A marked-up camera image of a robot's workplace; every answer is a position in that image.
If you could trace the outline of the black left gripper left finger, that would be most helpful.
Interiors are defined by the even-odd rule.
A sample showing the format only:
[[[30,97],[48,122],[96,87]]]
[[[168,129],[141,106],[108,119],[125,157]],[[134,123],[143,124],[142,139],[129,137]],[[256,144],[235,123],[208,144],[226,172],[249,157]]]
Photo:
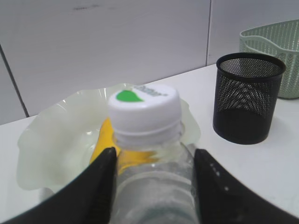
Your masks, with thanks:
[[[79,176],[7,224],[107,224],[115,194],[117,156],[104,149]]]

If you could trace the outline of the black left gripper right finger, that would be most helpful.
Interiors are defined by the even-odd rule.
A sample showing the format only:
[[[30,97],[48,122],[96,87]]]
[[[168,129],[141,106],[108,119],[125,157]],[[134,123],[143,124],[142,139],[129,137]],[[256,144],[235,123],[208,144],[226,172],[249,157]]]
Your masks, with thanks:
[[[208,151],[194,154],[195,208],[201,224],[297,224],[233,177]]]

